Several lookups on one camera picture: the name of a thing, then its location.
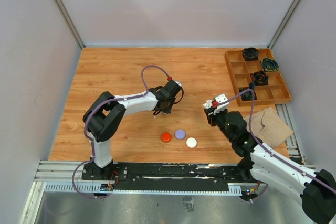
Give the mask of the orange earbud charging case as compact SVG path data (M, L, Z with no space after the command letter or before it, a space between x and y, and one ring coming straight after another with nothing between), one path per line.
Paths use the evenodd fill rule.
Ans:
M169 132L163 132L160 136L160 139L164 143L168 143L172 139L172 135Z

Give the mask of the purple earbud charging case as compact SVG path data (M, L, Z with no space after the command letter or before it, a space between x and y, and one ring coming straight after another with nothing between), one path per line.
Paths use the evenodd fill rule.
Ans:
M178 129L175 131L174 136L178 140L182 140L186 137L186 133L183 129Z

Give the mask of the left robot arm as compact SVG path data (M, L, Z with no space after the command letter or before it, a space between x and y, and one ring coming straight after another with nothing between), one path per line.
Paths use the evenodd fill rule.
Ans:
M177 99L179 94L183 96L184 90L174 80L132 95L101 93L83 116L84 135L91 144L92 155L84 166L82 179L108 180L113 170L119 170L113 163L111 139L125 116L143 111L152 111L154 115L161 112L170 114L173 105L180 102Z

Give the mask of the white earbud charging case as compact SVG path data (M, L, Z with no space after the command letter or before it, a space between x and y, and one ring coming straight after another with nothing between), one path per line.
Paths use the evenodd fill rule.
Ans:
M186 146L188 148L195 148L197 146L197 139L193 138L193 137L189 137L186 140Z

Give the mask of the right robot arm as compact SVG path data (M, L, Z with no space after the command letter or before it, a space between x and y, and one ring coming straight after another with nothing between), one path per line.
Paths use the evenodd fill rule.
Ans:
M335 179L330 172L304 167L254 138L237 111L210 106L204 112L209 125L218 127L242 157L238 164L242 181L266 183L295 200L315 223L330 223L335 217Z

